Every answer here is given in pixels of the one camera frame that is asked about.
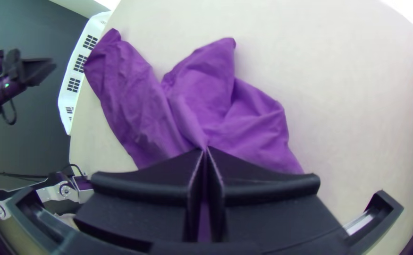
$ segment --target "black cable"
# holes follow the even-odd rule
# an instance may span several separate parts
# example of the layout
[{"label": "black cable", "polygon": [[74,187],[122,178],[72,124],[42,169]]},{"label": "black cable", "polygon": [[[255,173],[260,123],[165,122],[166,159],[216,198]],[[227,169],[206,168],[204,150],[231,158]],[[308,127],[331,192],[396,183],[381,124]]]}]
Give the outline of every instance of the black cable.
[{"label": "black cable", "polygon": [[76,164],[69,164],[69,165],[67,165],[67,166],[65,166],[64,168],[62,168],[62,170],[61,171],[63,171],[63,170],[65,170],[66,168],[68,168],[68,167],[75,167],[75,168],[77,168],[77,170],[79,171],[79,173],[80,173],[80,175],[84,178],[84,179],[87,179],[87,177],[82,173],[82,171],[80,170],[80,167],[78,166],[78,165],[76,165]]},{"label": "black cable", "polygon": [[5,111],[3,110],[3,108],[2,108],[2,117],[3,117],[3,119],[5,120],[5,122],[6,122],[8,125],[12,126],[12,125],[14,125],[14,124],[16,123],[16,120],[17,120],[17,111],[16,111],[16,107],[14,106],[14,103],[13,103],[13,100],[12,100],[12,99],[9,100],[9,103],[11,104],[11,109],[12,109],[13,112],[14,112],[14,117],[13,117],[13,119],[12,119],[11,121],[8,120],[7,115],[5,114]]},{"label": "black cable", "polygon": [[[84,178],[87,179],[87,177],[82,173],[80,170],[80,167],[76,164],[68,164],[65,167],[61,169],[61,171],[65,170],[68,167],[75,167],[79,171],[80,175]],[[35,179],[45,179],[47,178],[46,175],[31,175],[31,174],[14,174],[14,173],[6,173],[6,172],[0,172],[0,175],[2,176],[8,176],[8,177],[14,177],[14,178],[35,178]]]},{"label": "black cable", "polygon": [[6,173],[6,172],[0,172],[0,175],[9,176],[9,177],[20,177],[20,178],[36,178],[36,179],[47,178],[46,175],[14,174],[14,173]]},{"label": "black cable", "polygon": [[34,183],[41,182],[41,181],[37,181],[37,180],[33,180],[33,179],[27,179],[27,178],[22,178],[22,177],[12,177],[12,178],[16,178],[16,179],[20,179],[20,180],[25,180],[25,181],[31,181],[31,182],[34,182]]}]

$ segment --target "purple fabric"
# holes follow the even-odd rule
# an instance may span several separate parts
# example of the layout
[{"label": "purple fabric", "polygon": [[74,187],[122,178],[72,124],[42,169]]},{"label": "purple fabric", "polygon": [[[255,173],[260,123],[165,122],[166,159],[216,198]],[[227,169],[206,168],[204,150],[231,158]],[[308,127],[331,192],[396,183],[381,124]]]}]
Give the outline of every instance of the purple fabric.
[{"label": "purple fabric", "polygon": [[201,47],[159,82],[117,30],[98,42],[85,75],[138,168],[213,146],[271,170],[303,172],[288,148],[283,107],[235,78],[235,47],[233,38]]}]

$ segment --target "purple cloth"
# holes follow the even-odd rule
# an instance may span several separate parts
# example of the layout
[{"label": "purple cloth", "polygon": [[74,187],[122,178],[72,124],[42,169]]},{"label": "purple cloth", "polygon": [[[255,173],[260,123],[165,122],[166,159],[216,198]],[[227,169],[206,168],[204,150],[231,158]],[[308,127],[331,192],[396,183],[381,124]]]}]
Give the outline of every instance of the purple cloth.
[{"label": "purple cloth", "polygon": [[162,82],[115,29],[85,63],[113,133],[138,168],[200,147],[284,173],[303,173],[279,102],[235,78],[233,38],[195,50]]}]

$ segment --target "white table surface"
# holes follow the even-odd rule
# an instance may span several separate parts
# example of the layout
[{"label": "white table surface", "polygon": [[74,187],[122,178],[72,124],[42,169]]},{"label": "white table surface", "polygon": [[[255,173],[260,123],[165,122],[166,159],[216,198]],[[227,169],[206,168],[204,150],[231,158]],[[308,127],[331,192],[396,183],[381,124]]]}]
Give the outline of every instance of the white table surface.
[{"label": "white table surface", "polygon": [[[369,254],[413,233],[413,25],[376,0],[123,0],[119,30],[163,74],[194,49],[236,39],[236,76],[285,107],[290,148],[321,177],[341,223],[384,189],[405,210]],[[136,170],[85,80],[71,131],[83,171]]]}]

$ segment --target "black wall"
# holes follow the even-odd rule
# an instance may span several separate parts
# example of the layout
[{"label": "black wall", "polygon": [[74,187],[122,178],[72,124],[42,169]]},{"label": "black wall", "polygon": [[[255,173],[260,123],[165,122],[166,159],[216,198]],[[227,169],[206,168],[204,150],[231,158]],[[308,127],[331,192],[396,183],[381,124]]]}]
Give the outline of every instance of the black wall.
[{"label": "black wall", "polygon": [[[44,175],[68,163],[69,136],[60,120],[57,98],[86,22],[87,18],[48,0],[0,0],[0,49],[18,48],[23,58],[53,58],[57,64],[39,87],[14,99],[15,125],[8,126],[0,116],[0,172]],[[5,110],[12,115],[9,107]],[[0,176],[3,188],[28,184]]]}]

